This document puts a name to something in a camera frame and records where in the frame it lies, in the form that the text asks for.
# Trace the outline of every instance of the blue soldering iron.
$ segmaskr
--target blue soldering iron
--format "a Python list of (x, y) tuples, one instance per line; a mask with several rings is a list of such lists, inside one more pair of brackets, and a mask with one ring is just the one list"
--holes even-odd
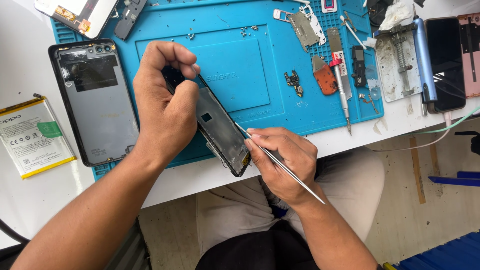
[(435, 82), (433, 81), (432, 64), (428, 51), (425, 27), (423, 20), (419, 18), (415, 11), (415, 4), (413, 4), (413, 14), (413, 23), (417, 25), (417, 29), (414, 29), (412, 32), (419, 66), (420, 82), (423, 88), (422, 101), (428, 103), (437, 100), (437, 90), (435, 89)]

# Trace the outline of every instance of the green sticker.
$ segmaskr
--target green sticker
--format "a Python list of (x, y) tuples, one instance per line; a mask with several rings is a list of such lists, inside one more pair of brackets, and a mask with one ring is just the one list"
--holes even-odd
[(59, 125), (57, 122), (39, 122), (36, 124), (38, 130), (47, 138), (55, 138), (62, 136)]

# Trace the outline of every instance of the person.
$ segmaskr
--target person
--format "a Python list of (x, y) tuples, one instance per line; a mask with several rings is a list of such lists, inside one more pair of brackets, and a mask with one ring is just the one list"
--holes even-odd
[[(185, 80), (171, 95), (161, 73), (171, 65), (193, 79), (200, 73), (195, 62), (196, 56), (178, 43), (148, 44), (133, 80), (141, 123), (134, 149), (58, 212), (25, 247), (12, 270), (100, 270), (106, 266), (157, 177), (197, 131), (198, 85)], [(252, 139), (246, 139), (245, 145), (262, 180), (250, 178), (197, 195), (203, 255), (197, 269), (377, 269), (362, 241), (384, 183), (378, 157), (357, 148), (322, 159), (317, 183), (317, 148), (309, 140), (284, 128), (248, 131)], [(278, 150), (285, 164), (326, 205), (273, 164), (259, 147)], [(282, 219), (273, 216), (265, 191), (289, 208)]]

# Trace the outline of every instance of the phone battery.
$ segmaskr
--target phone battery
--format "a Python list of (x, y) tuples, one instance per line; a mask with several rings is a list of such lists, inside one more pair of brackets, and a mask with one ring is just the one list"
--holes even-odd
[(45, 97), (0, 110), (0, 138), (22, 179), (77, 158)]

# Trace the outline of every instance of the blue silicone repair mat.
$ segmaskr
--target blue silicone repair mat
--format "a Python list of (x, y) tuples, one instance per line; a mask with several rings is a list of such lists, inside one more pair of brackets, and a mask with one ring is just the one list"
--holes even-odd
[[(366, 12), (362, 4), (363, 0), (344, 0), (338, 2), (337, 12), (322, 13), (319, 1), (311, 2), (326, 37), (328, 28), (339, 28), (349, 74), (353, 73), (351, 48), (358, 43), (345, 26), (340, 25), (339, 17), (345, 16), (344, 11), (347, 11), (360, 40), (366, 40), (371, 30), (368, 17), (361, 17)], [(332, 60), (328, 41), (321, 46), (308, 47), (306, 53), (291, 24), (273, 18), (274, 9), (296, 13), (300, 5), (293, 1), (272, 0), (148, 0), (126, 41), (113, 34), (117, 18), (109, 20), (101, 37), (111, 38), (117, 44), (132, 97), (132, 81), (148, 42), (173, 40), (197, 55), (202, 76), (241, 126), (284, 126), (306, 135), (345, 126), (346, 120), (339, 95), (323, 95), (313, 77), (311, 58), (314, 54), (325, 56), (326, 62)], [(119, 13), (123, 8), (121, 1), (117, 7)], [(58, 43), (84, 39), (60, 23), (52, 21), (52, 25)], [(375, 66), (371, 48), (365, 51), (365, 65), (369, 64)], [(285, 81), (284, 72), (291, 75), (293, 69), (299, 75), (303, 97), (297, 96), (294, 87)], [(348, 104), (352, 124), (383, 116), (382, 100), (374, 101), (377, 114), (371, 104), (357, 98), (358, 93), (367, 95), (368, 87), (357, 89), (353, 78), (350, 78), (350, 85), (353, 97)], [(355, 136), (355, 125), (352, 134)], [(205, 143), (197, 132), (169, 166), (213, 157)], [(93, 168), (96, 179), (112, 166), (111, 163)]]

